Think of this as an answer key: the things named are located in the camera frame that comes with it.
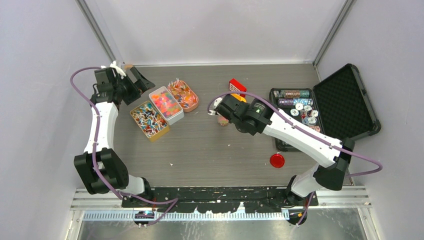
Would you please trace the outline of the white tray of gummy candies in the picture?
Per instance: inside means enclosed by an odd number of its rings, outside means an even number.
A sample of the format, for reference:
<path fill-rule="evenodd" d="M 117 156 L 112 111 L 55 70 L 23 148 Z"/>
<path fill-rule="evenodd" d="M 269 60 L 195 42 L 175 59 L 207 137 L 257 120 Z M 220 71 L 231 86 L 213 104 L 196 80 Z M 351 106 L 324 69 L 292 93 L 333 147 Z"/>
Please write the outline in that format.
<path fill-rule="evenodd" d="M 175 124 L 185 116 L 182 107 L 165 86 L 152 91 L 148 97 L 169 125 Z"/>

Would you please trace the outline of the yellow plastic scoop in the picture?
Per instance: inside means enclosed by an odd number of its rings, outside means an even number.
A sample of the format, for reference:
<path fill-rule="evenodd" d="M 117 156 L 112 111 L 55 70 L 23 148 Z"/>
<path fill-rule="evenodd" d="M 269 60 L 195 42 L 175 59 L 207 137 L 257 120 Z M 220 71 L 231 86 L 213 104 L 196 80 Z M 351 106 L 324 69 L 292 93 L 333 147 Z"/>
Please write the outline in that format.
<path fill-rule="evenodd" d="M 233 96 L 234 98 L 236 98 L 240 102 L 244 102 L 244 103 L 247 102 L 246 99 L 239 94 L 231 93 L 230 95 Z"/>

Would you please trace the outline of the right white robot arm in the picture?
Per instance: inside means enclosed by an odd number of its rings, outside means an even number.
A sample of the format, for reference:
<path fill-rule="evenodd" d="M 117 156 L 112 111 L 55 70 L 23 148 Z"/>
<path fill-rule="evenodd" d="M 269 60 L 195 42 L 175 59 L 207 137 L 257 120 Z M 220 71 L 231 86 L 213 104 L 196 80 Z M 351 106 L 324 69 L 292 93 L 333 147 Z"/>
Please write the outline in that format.
<path fill-rule="evenodd" d="M 299 205 L 321 188 L 342 189 L 351 160 L 349 154 L 355 146 L 352 140 L 339 140 L 317 132 L 257 95 L 248 103 L 235 98 L 233 91 L 226 92 L 208 104 L 207 112 L 224 117 L 241 133 L 264 134 L 282 140 L 315 160 L 313 168 L 290 179 L 284 195 L 291 205 Z"/>

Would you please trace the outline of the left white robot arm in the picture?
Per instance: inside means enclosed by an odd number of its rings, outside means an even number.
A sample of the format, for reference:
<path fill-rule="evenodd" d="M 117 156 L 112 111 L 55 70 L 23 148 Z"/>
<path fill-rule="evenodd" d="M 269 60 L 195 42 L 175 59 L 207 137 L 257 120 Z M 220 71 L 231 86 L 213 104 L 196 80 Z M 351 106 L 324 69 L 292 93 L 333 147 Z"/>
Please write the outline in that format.
<path fill-rule="evenodd" d="M 150 184 L 144 177 L 129 174 L 114 151 L 114 133 L 121 103 L 133 103 L 155 84 L 135 67 L 129 69 L 135 81 L 117 66 L 91 70 L 96 79 L 91 97 L 76 89 L 90 105 L 92 122 L 87 145 L 82 154 L 74 157 L 74 167 L 89 194 L 113 192 L 119 199 L 133 195 L 136 203 L 148 207 L 154 199 Z"/>

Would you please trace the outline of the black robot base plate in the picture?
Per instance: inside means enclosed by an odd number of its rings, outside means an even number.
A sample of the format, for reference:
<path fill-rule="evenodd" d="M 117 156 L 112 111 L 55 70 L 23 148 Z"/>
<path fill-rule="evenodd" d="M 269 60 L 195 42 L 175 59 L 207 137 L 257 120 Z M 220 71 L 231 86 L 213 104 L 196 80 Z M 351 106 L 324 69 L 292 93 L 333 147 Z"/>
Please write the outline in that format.
<path fill-rule="evenodd" d="M 234 213 L 244 207 L 248 214 L 277 213 L 281 209 L 303 208 L 310 203 L 318 205 L 314 196 L 311 201 L 305 198 L 294 198 L 286 195 L 285 187 L 277 186 L 221 186 L 221 187 L 156 187 L 147 195 L 147 199 L 162 204 L 150 204 L 134 197 L 124 197 L 123 208 L 153 207 L 164 213 L 169 206 L 166 201 L 177 198 L 170 210 L 171 213 L 205 214 Z"/>

